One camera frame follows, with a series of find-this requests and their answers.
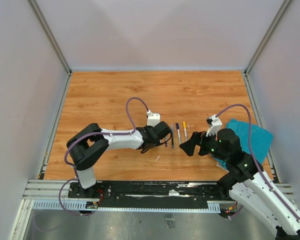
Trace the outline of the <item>white pen black tip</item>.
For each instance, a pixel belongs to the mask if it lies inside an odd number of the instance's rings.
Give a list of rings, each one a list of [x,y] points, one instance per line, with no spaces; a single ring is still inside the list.
[[[181,145],[182,144],[182,138],[181,138],[181,132],[180,132],[180,125],[179,123],[175,123],[176,131],[177,131],[177,137],[178,137],[178,142]]]

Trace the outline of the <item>teal barrel gel pen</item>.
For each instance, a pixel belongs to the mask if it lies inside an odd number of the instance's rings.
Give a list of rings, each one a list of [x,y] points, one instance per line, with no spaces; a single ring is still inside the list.
[[[173,149],[175,147],[175,144],[174,144],[174,124],[171,123],[170,125],[170,129],[171,129],[171,148]]]

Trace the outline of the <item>white marker yellow end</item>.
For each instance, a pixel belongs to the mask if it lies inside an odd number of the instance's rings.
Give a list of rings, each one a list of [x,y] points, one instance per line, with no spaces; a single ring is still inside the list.
[[[185,137],[185,141],[188,141],[189,138],[188,138],[188,132],[187,132],[187,124],[185,121],[182,122],[182,125],[183,125],[183,130],[184,130],[184,137]]]

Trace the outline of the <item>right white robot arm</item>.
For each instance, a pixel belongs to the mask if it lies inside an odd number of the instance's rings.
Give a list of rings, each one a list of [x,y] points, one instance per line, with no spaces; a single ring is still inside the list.
[[[212,155],[226,163],[228,173],[217,181],[216,193],[232,199],[262,221],[277,240],[300,240],[300,210],[271,181],[252,155],[243,151],[240,138],[224,128],[215,135],[193,132],[180,148],[190,157],[199,146],[199,156]]]

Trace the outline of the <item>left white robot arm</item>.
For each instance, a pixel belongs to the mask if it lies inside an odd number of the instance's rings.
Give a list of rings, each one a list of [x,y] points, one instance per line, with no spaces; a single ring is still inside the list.
[[[105,152],[132,149],[144,154],[164,145],[172,136],[171,128],[164,121],[155,126],[146,125],[130,130],[108,130],[91,123],[67,142],[64,161],[68,156],[71,157],[79,191],[86,198],[91,198],[97,193],[94,165]]]

